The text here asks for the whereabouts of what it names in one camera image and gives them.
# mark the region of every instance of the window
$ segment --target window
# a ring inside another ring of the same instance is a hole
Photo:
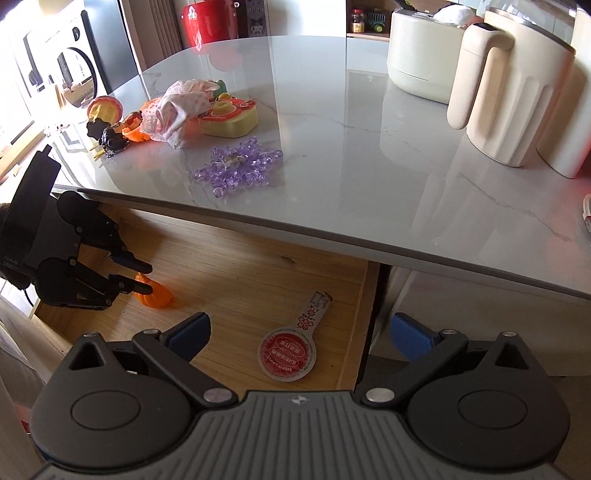
[[[30,100],[43,84],[27,35],[41,18],[38,1],[24,0],[0,22],[0,157],[33,124]]]

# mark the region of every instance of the rice cooker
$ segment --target rice cooker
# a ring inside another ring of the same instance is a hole
[[[465,30],[439,23],[428,14],[392,14],[388,75],[402,90],[449,103]]]

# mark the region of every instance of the red container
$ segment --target red container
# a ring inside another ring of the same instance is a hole
[[[230,0],[205,0],[183,9],[183,25],[192,47],[238,37],[236,9]]]

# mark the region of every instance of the electric kettle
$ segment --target electric kettle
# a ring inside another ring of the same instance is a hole
[[[488,157],[523,165],[569,75],[574,49],[534,21],[488,7],[466,29],[447,121]]]

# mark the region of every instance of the white marble surface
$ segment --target white marble surface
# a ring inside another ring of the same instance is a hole
[[[195,130],[180,150],[132,145],[102,167],[56,142],[66,166],[58,183],[591,295],[586,172],[568,180],[537,156],[521,169],[485,157],[448,126],[444,105],[389,82],[387,48],[253,38],[185,50],[143,74],[151,98],[175,80],[212,78],[255,99],[260,123],[252,134],[285,155],[268,187],[217,199],[190,180],[212,146],[239,142]],[[146,97],[139,80],[117,92],[128,111]]]

